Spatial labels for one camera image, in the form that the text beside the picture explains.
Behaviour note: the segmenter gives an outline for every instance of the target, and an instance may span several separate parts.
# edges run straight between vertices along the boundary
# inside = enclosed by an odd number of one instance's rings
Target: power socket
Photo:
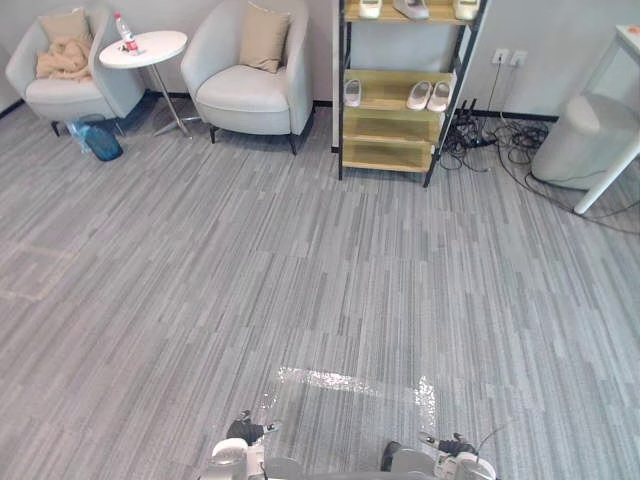
[[[526,59],[527,59],[526,51],[516,50],[515,52],[513,52],[513,57],[511,57],[511,61],[509,62],[509,65],[512,67],[522,67]]]
[[[493,59],[491,60],[491,63],[493,63],[494,65],[506,63],[507,57],[509,57],[508,48],[496,48],[496,51],[493,54]]]

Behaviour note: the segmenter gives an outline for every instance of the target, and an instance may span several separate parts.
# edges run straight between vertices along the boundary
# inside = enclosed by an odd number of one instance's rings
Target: black chair leg
[[[216,130],[218,130],[218,127],[209,125],[209,135],[211,136],[211,143],[216,143]]]
[[[297,155],[298,151],[296,150],[296,141],[295,141],[296,136],[293,133],[290,133],[287,136],[289,137],[289,145],[291,145],[291,153],[293,153],[294,155]]]

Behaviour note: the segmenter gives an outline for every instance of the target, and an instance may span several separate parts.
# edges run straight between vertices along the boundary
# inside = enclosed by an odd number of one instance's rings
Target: shelf
[[[430,146],[438,141],[440,122],[411,121],[360,115],[357,108],[345,109],[343,136],[345,140],[395,145]]]
[[[426,20],[411,20],[393,8],[393,0],[383,0],[380,17],[376,19],[360,18],[360,1],[344,0],[344,19],[347,22],[373,23],[415,23],[418,25],[470,25],[471,22],[458,20],[453,12],[451,0],[427,1],[429,18]]]
[[[345,139],[342,155],[342,165],[352,168],[424,173],[431,165],[428,143],[423,148],[396,148],[386,143],[359,143]]]
[[[345,70],[345,83],[352,78],[357,78],[362,83],[362,100],[358,109],[404,111],[407,119],[412,115],[424,120],[439,120],[440,113],[407,108],[407,97],[411,87],[422,80],[434,85],[439,81],[451,83],[453,75],[399,70]]]

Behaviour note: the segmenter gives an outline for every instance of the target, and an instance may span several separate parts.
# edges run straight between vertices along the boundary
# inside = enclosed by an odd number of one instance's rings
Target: white slipper
[[[429,9],[424,0],[393,0],[393,8],[411,20],[429,18]]]
[[[407,98],[407,107],[411,110],[423,110],[431,95],[431,83],[422,81],[411,87]]]
[[[344,104],[347,107],[359,107],[362,100],[362,84],[353,78],[344,84]]]
[[[444,112],[451,99],[451,86],[447,82],[438,82],[433,88],[433,93],[427,103],[427,110],[432,112]]]
[[[360,0],[360,18],[378,18],[382,0]]]
[[[480,0],[454,0],[453,10],[458,20],[474,20],[480,9]]]

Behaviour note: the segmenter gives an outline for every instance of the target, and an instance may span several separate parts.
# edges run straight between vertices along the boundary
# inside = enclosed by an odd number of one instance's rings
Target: white table leg
[[[189,132],[189,130],[187,129],[187,127],[183,123],[182,119],[178,116],[178,113],[176,112],[176,109],[173,106],[173,102],[169,98],[169,94],[167,93],[167,87],[164,86],[164,82],[162,81],[162,78],[160,78],[160,73],[158,72],[158,68],[156,67],[155,64],[150,65],[149,68],[153,72],[153,75],[154,75],[155,79],[160,84],[160,90],[162,91],[162,95],[164,96],[165,100],[167,101],[167,104],[169,105],[169,110],[171,110],[171,113],[173,114],[173,118],[175,119],[169,125],[166,125],[163,128],[161,128],[160,130],[158,130],[157,132],[155,132],[154,135],[160,135],[161,133],[167,132],[167,131],[172,130],[173,128],[177,127],[182,131],[182,133],[184,134],[185,137],[192,138],[191,137],[191,132]]]
[[[636,141],[631,143],[620,154],[618,160],[607,169],[602,178],[582,197],[582,200],[573,208],[573,211],[579,215],[585,213],[638,155],[640,155],[640,133]]]

